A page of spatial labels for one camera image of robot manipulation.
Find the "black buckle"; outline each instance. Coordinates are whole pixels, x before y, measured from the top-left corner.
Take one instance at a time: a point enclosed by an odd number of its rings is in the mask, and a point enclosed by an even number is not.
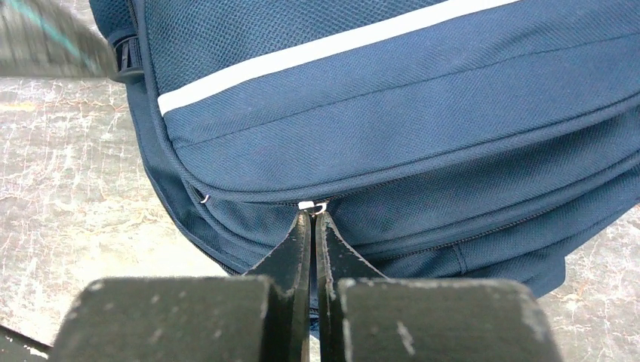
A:
[[[141,81],[144,78],[144,70],[137,35],[119,40],[113,48],[118,71],[111,80],[123,84],[135,84]]]

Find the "backpack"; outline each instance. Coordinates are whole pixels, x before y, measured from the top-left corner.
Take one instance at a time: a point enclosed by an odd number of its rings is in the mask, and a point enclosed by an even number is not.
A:
[[[230,275],[320,206],[390,278],[542,296],[640,200],[639,1],[91,9],[155,192]]]

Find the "blue backpack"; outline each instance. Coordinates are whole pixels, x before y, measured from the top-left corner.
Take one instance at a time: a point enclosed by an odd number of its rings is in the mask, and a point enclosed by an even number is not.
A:
[[[91,7],[155,191],[231,275],[319,205],[391,278],[542,296],[640,198],[638,0]]]

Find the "floor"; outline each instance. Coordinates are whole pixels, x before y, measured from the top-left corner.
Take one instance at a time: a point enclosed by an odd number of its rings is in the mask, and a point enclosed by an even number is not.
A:
[[[91,22],[86,0],[63,3]],[[0,79],[0,130],[0,323],[51,343],[93,279],[223,274],[156,199],[123,87]],[[638,359],[639,241],[640,206],[570,255],[567,282],[540,300],[567,362]]]

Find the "white stripe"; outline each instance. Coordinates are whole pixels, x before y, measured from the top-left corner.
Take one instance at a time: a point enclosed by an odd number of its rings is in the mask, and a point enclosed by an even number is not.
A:
[[[173,109],[188,106],[238,85],[243,81],[364,47],[365,45],[442,23],[455,17],[462,17],[463,15],[518,1],[520,0],[448,0],[379,23],[261,55],[162,94],[158,98],[160,113],[164,115]]]

